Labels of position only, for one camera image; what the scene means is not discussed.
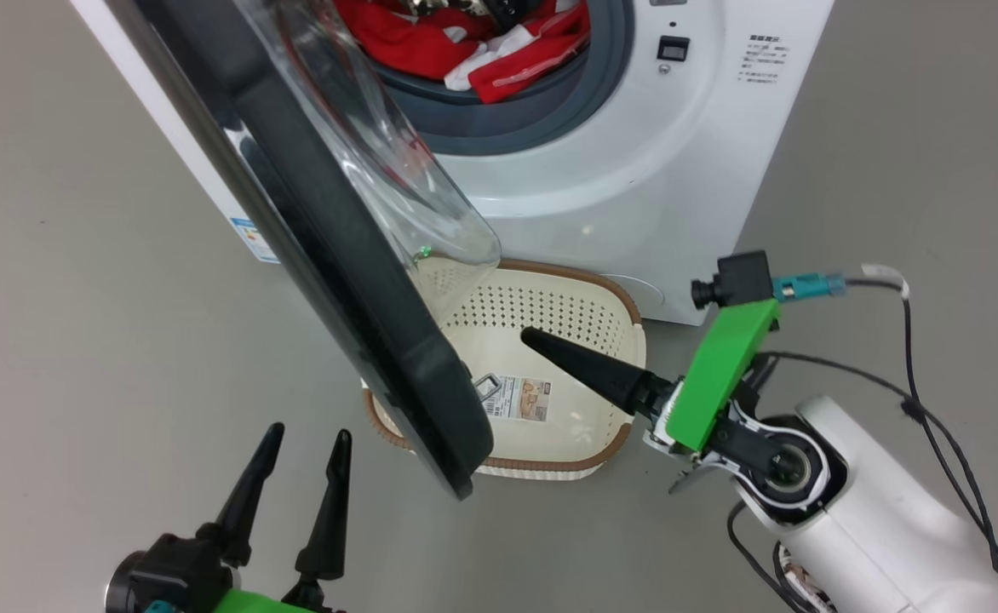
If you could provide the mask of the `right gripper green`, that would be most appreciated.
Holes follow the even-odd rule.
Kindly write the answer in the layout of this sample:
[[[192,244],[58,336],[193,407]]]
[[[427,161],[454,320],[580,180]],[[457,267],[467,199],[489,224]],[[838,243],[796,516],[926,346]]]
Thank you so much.
[[[648,416],[651,449],[768,490],[783,476],[783,447],[749,415],[759,393],[745,376],[779,315],[776,300],[720,309],[675,383],[542,329],[523,329],[521,341],[624,414]]]

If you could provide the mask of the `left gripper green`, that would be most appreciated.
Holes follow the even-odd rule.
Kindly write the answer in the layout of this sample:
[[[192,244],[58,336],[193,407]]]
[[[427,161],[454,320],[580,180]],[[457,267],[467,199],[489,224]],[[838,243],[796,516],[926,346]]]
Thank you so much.
[[[227,566],[249,565],[251,529],[264,484],[276,468],[284,430],[282,423],[271,424],[216,519],[197,529],[197,538],[214,543]],[[292,589],[281,598],[227,590],[211,612],[338,612],[325,604],[323,582],[339,581],[346,574],[352,454],[353,436],[348,430],[340,430],[325,466],[327,484],[318,515],[311,535],[296,556],[298,581]]]

